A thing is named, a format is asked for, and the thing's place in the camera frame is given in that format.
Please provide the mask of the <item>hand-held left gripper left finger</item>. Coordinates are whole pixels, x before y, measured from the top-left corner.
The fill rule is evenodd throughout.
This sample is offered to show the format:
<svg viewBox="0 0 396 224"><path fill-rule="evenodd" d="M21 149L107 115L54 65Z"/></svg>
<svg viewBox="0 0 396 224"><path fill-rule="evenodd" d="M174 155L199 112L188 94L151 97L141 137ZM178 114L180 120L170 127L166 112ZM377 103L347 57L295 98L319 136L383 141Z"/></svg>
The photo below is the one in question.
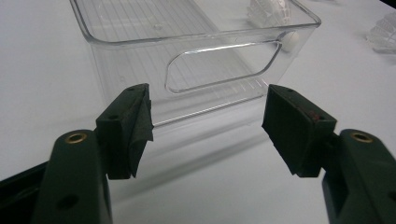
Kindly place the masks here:
<svg viewBox="0 0 396 224"><path fill-rule="evenodd" d="M149 85L125 89L96 119L54 143L32 224L112 224L108 180L135 177L153 139Z"/></svg>

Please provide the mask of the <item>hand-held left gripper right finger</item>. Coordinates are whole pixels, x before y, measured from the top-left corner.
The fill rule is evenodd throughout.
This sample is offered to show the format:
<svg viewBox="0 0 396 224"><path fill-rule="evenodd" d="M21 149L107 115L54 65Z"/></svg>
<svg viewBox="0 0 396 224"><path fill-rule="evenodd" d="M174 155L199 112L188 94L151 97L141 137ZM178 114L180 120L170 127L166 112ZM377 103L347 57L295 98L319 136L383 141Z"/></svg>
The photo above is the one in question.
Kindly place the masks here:
<svg viewBox="0 0 396 224"><path fill-rule="evenodd" d="M372 134L334 132L336 119L295 90L268 87L263 129L290 172L317 177L331 224L396 224L396 159Z"/></svg>

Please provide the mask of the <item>clear plastic container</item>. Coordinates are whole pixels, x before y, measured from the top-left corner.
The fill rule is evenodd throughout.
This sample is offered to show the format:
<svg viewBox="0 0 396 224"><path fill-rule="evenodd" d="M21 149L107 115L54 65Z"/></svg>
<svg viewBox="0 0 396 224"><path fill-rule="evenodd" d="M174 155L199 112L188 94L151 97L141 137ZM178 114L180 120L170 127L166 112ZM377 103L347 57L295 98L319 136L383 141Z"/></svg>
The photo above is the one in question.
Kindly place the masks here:
<svg viewBox="0 0 396 224"><path fill-rule="evenodd" d="M70 0L103 95L149 85L155 126L262 98L321 25L287 0L291 25L257 28L250 0ZM281 35L296 32L291 52Z"/></svg>

